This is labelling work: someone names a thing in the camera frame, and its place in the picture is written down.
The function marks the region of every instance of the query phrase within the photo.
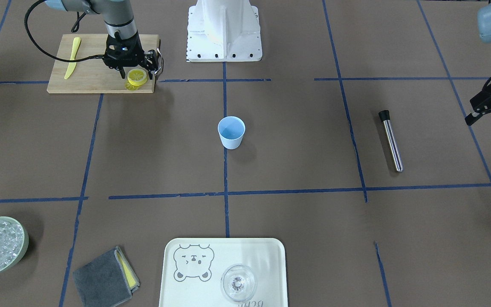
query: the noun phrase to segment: lemon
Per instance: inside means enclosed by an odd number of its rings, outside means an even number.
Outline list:
[[[148,81],[147,72],[141,68],[134,68],[128,72],[128,82],[131,85],[142,86]]]
[[[128,81],[124,84],[124,87],[126,87],[127,90],[131,90],[131,91],[135,91],[136,89],[140,88],[139,86],[131,85],[130,82]]]

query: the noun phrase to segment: knife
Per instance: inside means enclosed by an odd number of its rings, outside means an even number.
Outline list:
[[[75,37],[73,39],[72,56],[69,58],[70,60],[75,59],[75,56],[77,55],[77,50],[78,50],[78,47],[80,44],[81,44],[81,38]],[[66,75],[64,76],[64,79],[67,80],[67,78],[69,78],[69,76],[71,76],[73,74],[73,71],[75,70],[75,66],[77,66],[77,62],[68,64],[68,70],[66,71]]]

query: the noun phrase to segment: folded towel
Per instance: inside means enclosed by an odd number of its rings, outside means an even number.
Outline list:
[[[118,246],[74,271],[73,280],[84,307],[115,307],[140,285]]]

